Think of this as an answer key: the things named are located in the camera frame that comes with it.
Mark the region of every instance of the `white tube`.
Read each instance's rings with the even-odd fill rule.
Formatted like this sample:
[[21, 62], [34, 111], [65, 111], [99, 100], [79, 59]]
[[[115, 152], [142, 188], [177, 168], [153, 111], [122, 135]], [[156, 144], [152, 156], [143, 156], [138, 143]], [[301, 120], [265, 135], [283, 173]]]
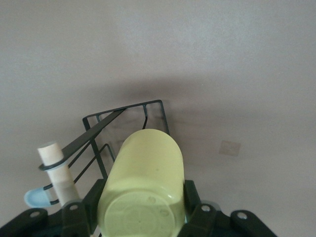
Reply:
[[[55, 142], [38, 148], [38, 152], [45, 166], [55, 164], [64, 157], [61, 149]], [[47, 174], [54, 186], [61, 206], [69, 201], [79, 199], [78, 191], [66, 162], [47, 170]]]

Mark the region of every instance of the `gray wall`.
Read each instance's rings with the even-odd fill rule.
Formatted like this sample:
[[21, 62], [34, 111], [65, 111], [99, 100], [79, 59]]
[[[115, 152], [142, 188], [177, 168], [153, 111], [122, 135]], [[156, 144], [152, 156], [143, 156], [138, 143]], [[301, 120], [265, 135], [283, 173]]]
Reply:
[[[280, 237], [316, 233], [315, 1], [1, 1], [0, 225], [48, 183], [36, 148], [162, 99], [186, 178]], [[221, 142], [241, 144], [237, 157]]]

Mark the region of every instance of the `white ceiling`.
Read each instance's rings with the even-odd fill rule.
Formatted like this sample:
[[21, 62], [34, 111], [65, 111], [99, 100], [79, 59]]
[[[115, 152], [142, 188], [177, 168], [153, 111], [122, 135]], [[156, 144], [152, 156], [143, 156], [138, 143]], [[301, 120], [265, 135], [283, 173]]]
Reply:
[[[315, 1], [2, 1], [0, 226], [46, 185], [37, 147], [162, 99], [202, 199], [316, 233]], [[241, 143], [237, 157], [222, 141]]]

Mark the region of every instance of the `white cap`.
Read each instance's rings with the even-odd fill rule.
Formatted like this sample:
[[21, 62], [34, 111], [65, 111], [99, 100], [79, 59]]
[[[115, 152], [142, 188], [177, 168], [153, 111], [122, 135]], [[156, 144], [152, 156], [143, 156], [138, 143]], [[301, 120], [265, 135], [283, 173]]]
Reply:
[[64, 158], [64, 154], [56, 142], [44, 144], [38, 148], [38, 152], [45, 166], [55, 164]]

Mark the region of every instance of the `blue plastic piece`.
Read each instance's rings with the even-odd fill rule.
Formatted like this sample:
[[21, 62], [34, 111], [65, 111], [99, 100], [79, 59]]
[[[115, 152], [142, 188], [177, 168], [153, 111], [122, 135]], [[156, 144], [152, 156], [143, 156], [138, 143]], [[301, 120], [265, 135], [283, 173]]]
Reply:
[[51, 196], [44, 188], [29, 190], [24, 195], [25, 203], [32, 208], [49, 207]]

